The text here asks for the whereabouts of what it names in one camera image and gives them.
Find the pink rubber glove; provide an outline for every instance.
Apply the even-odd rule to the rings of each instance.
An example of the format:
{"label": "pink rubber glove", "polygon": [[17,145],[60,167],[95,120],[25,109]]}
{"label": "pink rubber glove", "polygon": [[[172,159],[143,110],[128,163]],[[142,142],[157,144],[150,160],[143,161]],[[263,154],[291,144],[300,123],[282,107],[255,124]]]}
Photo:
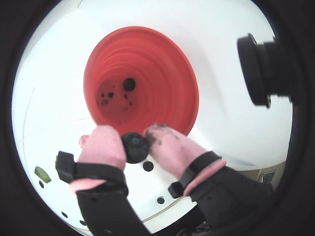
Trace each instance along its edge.
{"label": "pink rubber glove", "polygon": [[[150,155],[161,167],[171,173],[177,180],[180,179],[190,163],[206,149],[166,125],[154,124],[146,129],[145,137],[150,144]],[[184,195],[188,196],[191,191],[203,181],[214,175],[226,165],[226,160],[217,160],[206,167],[187,186]]]}
{"label": "pink rubber glove", "polygon": [[[113,127],[100,125],[92,134],[81,136],[79,144],[82,152],[78,162],[112,165],[124,171],[127,157],[120,135]],[[75,194],[78,190],[91,189],[105,182],[82,178],[71,182],[69,188]]]}

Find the dark object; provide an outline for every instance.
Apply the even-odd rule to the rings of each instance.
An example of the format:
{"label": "dark object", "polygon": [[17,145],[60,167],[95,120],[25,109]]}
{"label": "dark object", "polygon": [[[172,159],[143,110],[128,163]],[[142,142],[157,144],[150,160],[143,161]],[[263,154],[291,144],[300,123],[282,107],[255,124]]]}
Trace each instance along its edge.
{"label": "dark object", "polygon": [[257,44],[253,35],[237,40],[247,90],[255,105],[270,107],[271,95],[295,97],[296,74],[280,41]]}
{"label": "dark object", "polygon": [[81,223],[81,225],[84,225],[84,226],[87,225],[83,220],[80,220],[80,223]]}
{"label": "dark object", "polygon": [[114,236],[151,235],[121,189],[104,183],[93,189],[77,191],[76,194],[82,216],[93,235],[110,235],[108,232]]}
{"label": "dark object", "polygon": [[143,163],[142,166],[143,166],[143,169],[147,172],[150,172],[154,168],[154,165],[151,161],[146,161],[145,163]]}
{"label": "dark object", "polygon": [[163,203],[165,203],[164,198],[163,198],[163,197],[158,197],[158,198],[157,198],[157,203],[158,203],[158,204],[163,204]]}
{"label": "dark object", "polygon": [[44,184],[43,184],[42,181],[39,181],[38,183],[39,183],[39,185],[40,185],[42,188],[44,188]]}
{"label": "dark object", "polygon": [[136,82],[133,78],[127,78],[124,80],[123,86],[126,91],[133,91],[136,87]]}
{"label": "dark object", "polygon": [[184,193],[184,190],[188,184],[208,165],[212,162],[222,159],[222,157],[217,156],[213,151],[208,151],[196,159],[187,167],[184,171],[182,177],[178,182],[172,183],[168,187],[169,193],[173,198],[181,197]]}
{"label": "dark object", "polygon": [[149,154],[148,141],[140,134],[129,132],[122,135],[123,145],[127,154],[127,162],[135,164],[145,160]]}
{"label": "dark object", "polygon": [[107,180],[108,184],[117,185],[125,190],[128,195],[128,188],[124,173],[117,167],[111,165],[76,163],[73,154],[59,151],[56,159],[56,170],[59,178],[70,183],[79,178],[93,178]]}
{"label": "dark object", "polygon": [[270,173],[266,173],[262,176],[262,182],[263,183],[271,183],[272,179],[275,176],[276,171],[270,172]]}
{"label": "dark object", "polygon": [[68,218],[67,214],[64,213],[64,212],[61,212],[61,214],[65,217],[65,218]]}

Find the green object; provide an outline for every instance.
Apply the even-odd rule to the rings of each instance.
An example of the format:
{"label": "green object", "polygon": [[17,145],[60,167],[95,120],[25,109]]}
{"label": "green object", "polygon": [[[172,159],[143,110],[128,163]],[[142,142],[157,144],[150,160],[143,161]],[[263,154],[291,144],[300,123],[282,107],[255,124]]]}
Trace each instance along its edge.
{"label": "green object", "polygon": [[49,183],[51,181],[49,175],[39,166],[35,167],[35,174],[45,183]]}

